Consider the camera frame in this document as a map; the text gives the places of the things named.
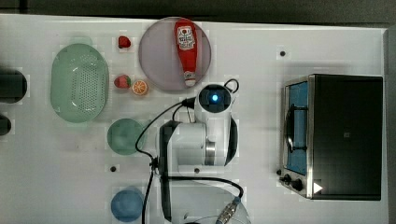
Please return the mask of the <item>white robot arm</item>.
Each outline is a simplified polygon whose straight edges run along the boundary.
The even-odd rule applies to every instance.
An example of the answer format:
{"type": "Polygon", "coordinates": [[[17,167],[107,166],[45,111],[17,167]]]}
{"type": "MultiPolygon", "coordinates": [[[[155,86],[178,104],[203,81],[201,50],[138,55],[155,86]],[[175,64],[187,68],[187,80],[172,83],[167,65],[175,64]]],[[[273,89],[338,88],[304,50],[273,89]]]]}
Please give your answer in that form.
{"type": "Polygon", "coordinates": [[[157,133],[161,203],[171,224],[226,224],[235,213],[242,196],[214,185],[232,183],[219,175],[238,148],[233,95],[209,84],[181,102],[193,110],[193,122],[172,119],[157,133]]]}

